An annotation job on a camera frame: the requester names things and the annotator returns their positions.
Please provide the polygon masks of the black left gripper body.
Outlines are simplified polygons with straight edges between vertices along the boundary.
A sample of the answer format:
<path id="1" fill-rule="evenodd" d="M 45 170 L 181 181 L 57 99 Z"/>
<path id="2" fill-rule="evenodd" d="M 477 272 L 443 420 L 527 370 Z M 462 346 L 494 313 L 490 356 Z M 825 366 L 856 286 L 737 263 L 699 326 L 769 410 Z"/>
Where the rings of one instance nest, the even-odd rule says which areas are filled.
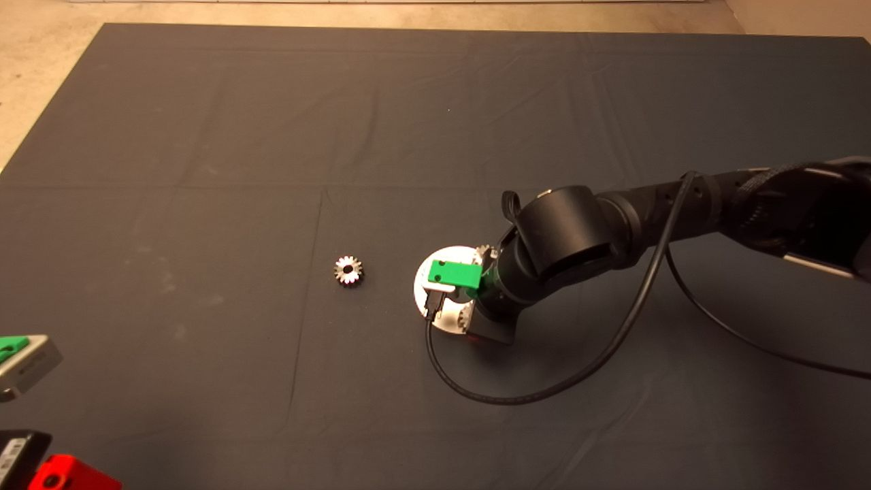
<path id="1" fill-rule="evenodd" d="M 53 437 L 33 430 L 1 431 L 1 489 L 27 489 Z"/>

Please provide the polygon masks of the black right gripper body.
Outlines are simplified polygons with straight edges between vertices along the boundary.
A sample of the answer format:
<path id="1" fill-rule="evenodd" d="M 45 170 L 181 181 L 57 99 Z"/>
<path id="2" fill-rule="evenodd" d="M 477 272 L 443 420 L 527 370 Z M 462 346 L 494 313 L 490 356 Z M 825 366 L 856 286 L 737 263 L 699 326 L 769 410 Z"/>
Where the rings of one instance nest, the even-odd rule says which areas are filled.
<path id="1" fill-rule="evenodd" d="M 499 298 L 478 298 L 472 303 L 474 305 L 466 318 L 466 334 L 504 346 L 513 345 L 521 313 L 520 305 Z"/>

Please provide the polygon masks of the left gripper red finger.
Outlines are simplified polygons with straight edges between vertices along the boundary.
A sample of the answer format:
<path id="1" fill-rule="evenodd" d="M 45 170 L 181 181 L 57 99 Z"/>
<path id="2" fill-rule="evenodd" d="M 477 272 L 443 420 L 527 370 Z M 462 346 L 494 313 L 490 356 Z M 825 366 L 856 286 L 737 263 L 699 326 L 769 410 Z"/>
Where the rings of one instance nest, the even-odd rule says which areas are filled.
<path id="1" fill-rule="evenodd" d="M 43 462 L 28 489 L 122 489 L 122 482 L 69 454 L 53 454 Z"/>

